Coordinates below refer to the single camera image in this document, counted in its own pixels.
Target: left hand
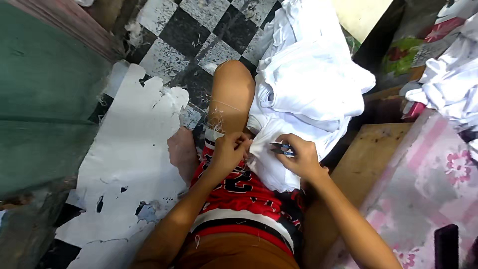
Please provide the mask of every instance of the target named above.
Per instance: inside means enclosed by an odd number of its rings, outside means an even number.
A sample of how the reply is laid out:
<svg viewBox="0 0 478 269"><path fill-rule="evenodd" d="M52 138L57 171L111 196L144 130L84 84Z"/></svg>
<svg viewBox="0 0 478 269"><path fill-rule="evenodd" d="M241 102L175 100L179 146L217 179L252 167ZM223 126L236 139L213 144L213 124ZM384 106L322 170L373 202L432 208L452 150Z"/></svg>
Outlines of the left hand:
<svg viewBox="0 0 478 269"><path fill-rule="evenodd" d="M247 157L247 152L252 140L242 132L226 134L216 139L214 153L209 169L214 170L224 179L236 168L242 159Z"/></svg>

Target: right hand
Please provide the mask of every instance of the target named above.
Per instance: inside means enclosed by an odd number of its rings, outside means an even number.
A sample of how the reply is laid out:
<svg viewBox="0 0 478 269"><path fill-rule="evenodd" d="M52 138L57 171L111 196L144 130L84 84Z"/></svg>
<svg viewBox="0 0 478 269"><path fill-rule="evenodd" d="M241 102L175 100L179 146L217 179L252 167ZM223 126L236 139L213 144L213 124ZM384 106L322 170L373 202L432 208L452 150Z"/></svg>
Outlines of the right hand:
<svg viewBox="0 0 478 269"><path fill-rule="evenodd" d="M323 168L319 164L314 142L305 141L295 134L280 135L275 141L290 144L295 150L294 157L275 155L285 168L307 181L329 177L328 168Z"/></svg>

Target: knee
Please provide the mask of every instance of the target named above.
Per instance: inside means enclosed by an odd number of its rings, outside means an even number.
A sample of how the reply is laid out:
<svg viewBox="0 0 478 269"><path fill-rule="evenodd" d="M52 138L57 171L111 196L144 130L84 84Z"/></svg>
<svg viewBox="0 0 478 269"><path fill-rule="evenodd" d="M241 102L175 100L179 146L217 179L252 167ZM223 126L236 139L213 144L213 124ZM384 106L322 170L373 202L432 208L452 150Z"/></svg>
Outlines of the knee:
<svg viewBox="0 0 478 269"><path fill-rule="evenodd" d="M221 70L221 72L243 72L243 71L247 71L249 72L249 70L247 69L247 67L239 62L238 60L228 60L228 61L225 61L224 63L220 64L217 68L216 68L216 72L218 72L219 70Z"/></svg>

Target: thigh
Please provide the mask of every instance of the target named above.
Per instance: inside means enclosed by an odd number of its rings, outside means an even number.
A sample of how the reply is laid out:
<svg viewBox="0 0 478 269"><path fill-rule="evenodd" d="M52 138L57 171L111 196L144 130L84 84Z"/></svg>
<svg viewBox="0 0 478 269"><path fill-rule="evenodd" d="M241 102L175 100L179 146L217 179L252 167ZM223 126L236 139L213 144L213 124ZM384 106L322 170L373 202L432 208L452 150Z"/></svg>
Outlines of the thigh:
<svg viewBox="0 0 478 269"><path fill-rule="evenodd" d="M214 73L208 125L223 134L248 132L246 124L256 83L239 61L230 60Z"/></svg>

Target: forearm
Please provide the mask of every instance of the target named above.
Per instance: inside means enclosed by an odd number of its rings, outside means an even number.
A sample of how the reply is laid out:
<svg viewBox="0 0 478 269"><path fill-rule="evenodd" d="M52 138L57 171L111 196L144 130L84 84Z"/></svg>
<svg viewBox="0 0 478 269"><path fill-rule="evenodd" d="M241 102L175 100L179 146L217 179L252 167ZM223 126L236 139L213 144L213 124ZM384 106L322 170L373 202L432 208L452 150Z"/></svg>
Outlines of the forearm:
<svg viewBox="0 0 478 269"><path fill-rule="evenodd" d="M138 252L132 269L166 268L176 257L194 220L221 175L206 170L201 179L157 224Z"/></svg>
<svg viewBox="0 0 478 269"><path fill-rule="evenodd" d="M330 178L313 180L352 256L370 269L401 269L380 235L360 215Z"/></svg>

